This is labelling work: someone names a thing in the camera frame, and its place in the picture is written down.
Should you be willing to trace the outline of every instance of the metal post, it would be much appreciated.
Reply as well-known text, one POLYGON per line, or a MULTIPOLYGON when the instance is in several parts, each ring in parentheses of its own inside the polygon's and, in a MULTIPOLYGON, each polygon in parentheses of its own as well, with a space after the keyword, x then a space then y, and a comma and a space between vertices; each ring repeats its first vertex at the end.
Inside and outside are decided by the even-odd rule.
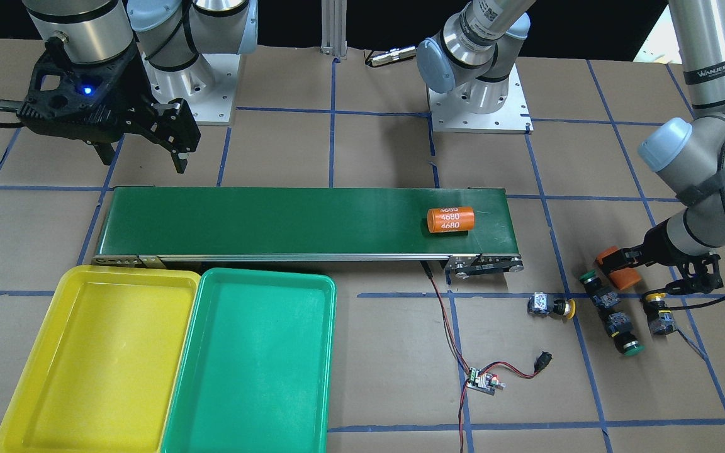
POLYGON ((322 0, 323 38, 320 51, 346 57, 346 0, 322 0))

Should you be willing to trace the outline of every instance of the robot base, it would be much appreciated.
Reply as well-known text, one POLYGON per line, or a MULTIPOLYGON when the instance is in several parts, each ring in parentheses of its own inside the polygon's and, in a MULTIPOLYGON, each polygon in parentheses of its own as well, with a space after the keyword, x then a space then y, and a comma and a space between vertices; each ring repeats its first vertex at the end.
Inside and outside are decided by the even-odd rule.
MULTIPOLYGON (((173 97, 181 97, 189 101, 189 108, 199 125, 230 125, 233 120, 234 99, 237 94, 242 56, 232 53, 205 53, 203 57, 211 67, 211 77, 216 81, 215 86, 202 92, 193 92, 191 95, 178 94, 178 96, 173 97)), ((147 63, 145 63, 145 69, 147 69, 150 76, 150 83, 154 85, 153 80, 156 80, 157 77, 154 77, 152 72, 155 69, 147 63)), ((181 74, 179 77, 186 77, 184 71, 174 72, 173 74, 181 74)), ((163 90, 161 92, 156 90, 155 93, 157 97, 158 94, 161 94, 162 98, 164 97, 163 90)))
POLYGON ((476 132, 485 134, 524 134, 533 131, 527 101, 516 66, 509 75, 511 91, 505 105, 491 114, 474 114, 464 109, 457 94, 439 94, 427 89, 432 129, 436 132, 476 132))

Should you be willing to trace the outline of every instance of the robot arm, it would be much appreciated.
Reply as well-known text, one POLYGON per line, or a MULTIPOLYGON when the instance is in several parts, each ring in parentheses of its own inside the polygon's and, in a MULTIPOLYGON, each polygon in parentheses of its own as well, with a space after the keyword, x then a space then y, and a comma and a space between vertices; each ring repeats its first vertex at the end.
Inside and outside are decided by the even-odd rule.
POLYGON ((106 165, 115 155, 111 143, 130 133, 167 149, 184 172, 201 136, 189 99, 209 96, 216 85, 200 52, 256 47, 256 0, 131 0, 130 14, 119 0, 23 3, 46 52, 25 100, 0 100, 0 111, 19 120, 0 127, 83 140, 106 165), (152 52, 147 68, 155 89, 134 31, 152 52), (57 87, 46 83, 50 76, 60 80, 57 87))
MULTIPOLYGON (((466 109, 473 113, 500 108, 494 99, 482 100, 489 89, 500 100, 507 97, 493 88, 500 87, 514 64, 529 28, 524 11, 533 3, 472 0, 450 17, 417 49, 429 89, 459 90, 455 98, 469 98, 466 109), (471 105, 471 98, 480 105, 471 105)), ((677 266, 683 278, 668 286, 669 293, 708 293, 722 286, 719 258, 711 250, 725 245, 725 158, 722 169, 717 164, 725 141, 725 0, 670 0, 670 6, 696 120, 668 121, 642 143, 639 154, 687 208, 650 230, 641 245, 602 256, 599 264, 608 276, 642 264, 677 266)))
POLYGON ((472 0, 467 3, 463 11, 446 20, 438 34, 419 44, 415 57, 427 86, 435 92, 449 92, 487 72, 486 78, 491 80, 507 76, 530 28, 525 12, 535 2, 472 0), (506 41, 514 42, 498 46, 504 36, 508 38, 506 41))
POLYGON ((608 276, 641 264, 677 266, 682 280, 667 293, 710 293, 722 287, 713 250, 725 245, 725 0, 670 0, 670 6, 696 120, 668 121, 639 154, 686 207, 653 227, 641 245, 600 261, 608 276))

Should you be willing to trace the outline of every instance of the orange cylinder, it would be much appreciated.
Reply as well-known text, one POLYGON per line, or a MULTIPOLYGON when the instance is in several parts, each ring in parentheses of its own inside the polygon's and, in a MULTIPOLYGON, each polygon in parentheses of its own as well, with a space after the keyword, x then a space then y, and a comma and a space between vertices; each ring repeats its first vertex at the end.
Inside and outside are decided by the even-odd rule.
POLYGON ((432 208, 427 211, 427 228, 431 233, 468 232, 475 227, 475 210, 470 206, 432 208))

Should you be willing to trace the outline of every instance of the green conveyor belt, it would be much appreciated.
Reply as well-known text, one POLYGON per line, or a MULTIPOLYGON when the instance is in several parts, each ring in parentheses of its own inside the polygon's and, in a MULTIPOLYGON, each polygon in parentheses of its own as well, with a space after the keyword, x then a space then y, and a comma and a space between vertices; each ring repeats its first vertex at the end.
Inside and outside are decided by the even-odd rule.
POLYGON ((95 263, 518 256, 503 189, 121 187, 95 263), (472 206, 471 232, 432 235, 427 209, 472 206))

